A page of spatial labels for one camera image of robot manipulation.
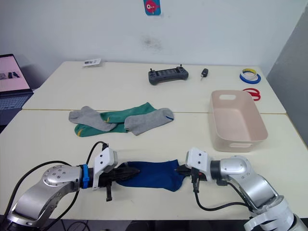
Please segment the white table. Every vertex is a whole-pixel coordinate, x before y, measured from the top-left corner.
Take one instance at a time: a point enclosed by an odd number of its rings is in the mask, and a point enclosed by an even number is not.
[[[24,109],[76,110],[88,105],[95,110],[119,111],[149,102],[155,108],[168,107],[173,112],[208,112],[210,94],[214,90],[257,88],[261,100],[260,113],[284,114],[278,100],[259,67],[261,75],[255,85],[244,83],[239,74],[247,66],[183,65],[186,81],[177,80],[153,86],[148,71],[174,68],[175,64],[104,63],[100,67],[82,68],[82,62],[64,62],[35,91]],[[209,74],[201,80],[200,74]]]
[[[69,111],[22,110],[0,134],[0,214],[4,213],[13,187],[30,168],[49,160],[72,165],[86,161],[92,145],[102,140],[118,151],[119,163],[125,161],[185,161],[186,151],[195,146],[216,160],[231,153],[215,151],[209,139],[206,113],[175,113],[175,120],[140,136],[110,133],[81,138],[68,121]],[[308,151],[286,115],[261,115],[269,137],[246,156],[255,171],[264,176],[278,193],[285,195],[293,212],[308,217]],[[97,148],[93,155],[100,151]],[[23,183],[22,193],[41,177],[42,168]],[[129,188],[112,185],[113,200],[106,202],[105,188],[81,190],[74,207],[64,218],[72,219],[247,219],[248,210],[231,206],[216,212],[201,210],[195,201],[192,184],[185,179],[176,192],[164,189]],[[70,203],[74,193],[64,197],[52,214],[57,217]],[[208,207],[241,201],[228,186],[201,182],[200,200]]]

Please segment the gray sock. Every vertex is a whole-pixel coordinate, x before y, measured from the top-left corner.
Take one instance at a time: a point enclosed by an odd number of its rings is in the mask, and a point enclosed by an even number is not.
[[[161,108],[144,115],[132,115],[125,119],[125,129],[138,136],[145,131],[159,127],[174,119],[173,112],[169,108]]]
[[[70,112],[68,120],[74,124],[88,125],[101,131],[110,131],[116,126],[116,124],[108,124],[103,121],[100,113],[88,106],[82,107],[81,110]]]

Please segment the green sock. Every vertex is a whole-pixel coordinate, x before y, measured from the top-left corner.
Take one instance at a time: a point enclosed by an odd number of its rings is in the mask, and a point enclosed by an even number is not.
[[[124,128],[124,121],[128,116],[136,116],[136,115],[143,115],[150,112],[155,111],[156,109],[153,108],[149,103],[145,103],[139,107],[133,107],[130,109],[126,109],[123,111],[117,112],[103,112],[101,113],[101,118],[108,123],[117,123],[117,126],[110,130],[110,131],[101,131],[95,128],[92,128],[87,125],[77,124],[75,127],[76,135],[80,137],[86,136],[95,136],[99,134],[105,134],[110,132],[122,132],[126,133],[126,129]]]

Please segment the gray wall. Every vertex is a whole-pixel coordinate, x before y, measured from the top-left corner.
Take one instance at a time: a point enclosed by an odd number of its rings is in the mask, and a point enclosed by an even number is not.
[[[0,53],[32,87],[63,62],[258,65],[267,75],[307,0],[0,0]]]
[[[270,71],[268,81],[308,145],[308,6]]]

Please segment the sticker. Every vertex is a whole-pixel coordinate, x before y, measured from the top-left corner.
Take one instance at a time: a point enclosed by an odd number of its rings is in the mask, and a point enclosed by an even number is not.
[[[143,0],[147,15],[160,15],[160,0]]]

